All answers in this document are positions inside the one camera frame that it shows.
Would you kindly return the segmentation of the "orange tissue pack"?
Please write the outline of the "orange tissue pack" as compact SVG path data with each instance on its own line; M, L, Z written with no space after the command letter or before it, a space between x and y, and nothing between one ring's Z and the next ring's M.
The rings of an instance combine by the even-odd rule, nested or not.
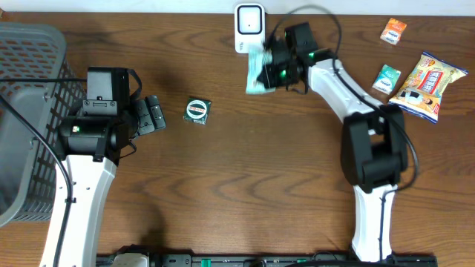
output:
M397 19L391 18L383 29L380 39L392 45L397 45L407 25Z

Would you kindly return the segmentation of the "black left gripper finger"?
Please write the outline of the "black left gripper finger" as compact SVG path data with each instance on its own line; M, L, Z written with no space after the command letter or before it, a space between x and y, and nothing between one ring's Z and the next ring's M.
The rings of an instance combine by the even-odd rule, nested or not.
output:
M154 123L144 99L134 103L134 111L138 118L137 136L150 134L155 131Z
M156 130L164 130L166 128L166 121L163 116L163 111L156 95L147 96L145 98L147 107L149 109L151 121Z

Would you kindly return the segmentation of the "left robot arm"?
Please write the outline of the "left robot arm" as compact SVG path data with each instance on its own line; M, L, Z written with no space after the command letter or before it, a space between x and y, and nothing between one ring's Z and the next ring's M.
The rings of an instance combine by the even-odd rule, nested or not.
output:
M86 97L56 128L56 192L41 266L95 266L121 150L166 128L158 98L131 92L130 79L140 80L129 68L88 68Z

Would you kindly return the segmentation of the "teal wet wipes pack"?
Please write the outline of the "teal wet wipes pack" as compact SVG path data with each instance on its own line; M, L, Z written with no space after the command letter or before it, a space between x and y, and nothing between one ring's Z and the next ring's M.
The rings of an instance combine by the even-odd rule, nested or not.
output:
M248 74L246 94L258 95L275 92L275 88L265 88L266 80L259 82L263 67L272 62L272 54L262 47L251 46L248 52Z

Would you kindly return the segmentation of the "teal tissue pack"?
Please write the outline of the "teal tissue pack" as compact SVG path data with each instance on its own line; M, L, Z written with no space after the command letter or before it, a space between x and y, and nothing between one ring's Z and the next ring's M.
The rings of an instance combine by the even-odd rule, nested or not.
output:
M390 95L400 76L400 70L397 70L389 65L383 65L372 85L372 88Z

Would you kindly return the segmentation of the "large yellow snack bag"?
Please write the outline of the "large yellow snack bag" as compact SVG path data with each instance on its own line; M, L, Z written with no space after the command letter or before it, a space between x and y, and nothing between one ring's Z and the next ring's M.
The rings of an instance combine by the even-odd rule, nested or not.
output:
M468 70L424 51L413 71L388 103L436 124L446 87L467 75Z

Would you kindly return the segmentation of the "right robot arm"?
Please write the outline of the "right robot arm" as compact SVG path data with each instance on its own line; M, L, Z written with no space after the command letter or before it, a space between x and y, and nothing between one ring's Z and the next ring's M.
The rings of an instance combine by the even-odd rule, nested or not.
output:
M390 246L390 217L408 154L415 149L397 105L367 94L344 69L335 50L321 49L308 23L272 33L263 43L270 62L258 69L265 88L289 88L299 82L326 101L342 123L340 163L353 187L356 227L351 250L358 263L395 264Z

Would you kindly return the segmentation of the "green Zam-Buk box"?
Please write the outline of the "green Zam-Buk box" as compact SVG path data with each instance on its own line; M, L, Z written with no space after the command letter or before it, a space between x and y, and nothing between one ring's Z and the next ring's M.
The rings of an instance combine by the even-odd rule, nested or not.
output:
M188 122L205 125L209 117L210 107L211 102L209 100L189 97L183 118Z

